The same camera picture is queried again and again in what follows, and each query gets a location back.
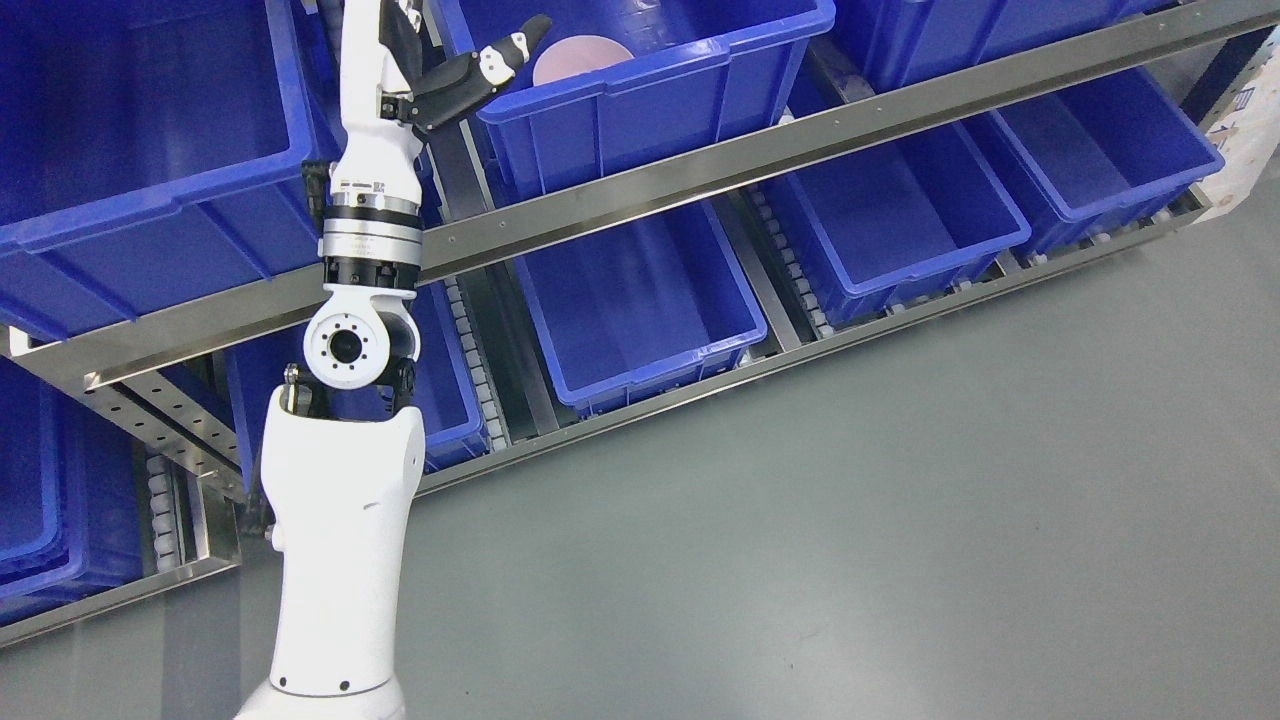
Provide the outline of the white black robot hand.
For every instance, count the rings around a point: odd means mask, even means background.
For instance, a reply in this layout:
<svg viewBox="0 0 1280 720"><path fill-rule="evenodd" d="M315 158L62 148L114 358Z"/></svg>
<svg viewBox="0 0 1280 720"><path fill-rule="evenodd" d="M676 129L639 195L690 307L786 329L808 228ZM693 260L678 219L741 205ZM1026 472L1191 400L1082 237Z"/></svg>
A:
<svg viewBox="0 0 1280 720"><path fill-rule="evenodd" d="M416 163L429 135L509 88L552 26L535 15L477 51L430 67L416 1L346 1L338 61L346 147L330 169L332 204L421 206Z"/></svg>

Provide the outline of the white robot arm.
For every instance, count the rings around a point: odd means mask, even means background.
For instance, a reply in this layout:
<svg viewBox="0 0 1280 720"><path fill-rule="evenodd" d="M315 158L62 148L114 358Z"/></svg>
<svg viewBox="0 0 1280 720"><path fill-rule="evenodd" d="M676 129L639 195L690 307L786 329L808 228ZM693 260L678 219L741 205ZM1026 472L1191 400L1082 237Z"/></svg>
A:
<svg viewBox="0 0 1280 720"><path fill-rule="evenodd" d="M396 620L404 533L425 464L412 406L421 336L411 314L419 205L372 190L330 195L303 169L323 287L270 396L259 452L282 553L268 678L241 719L402 719Z"/></svg>

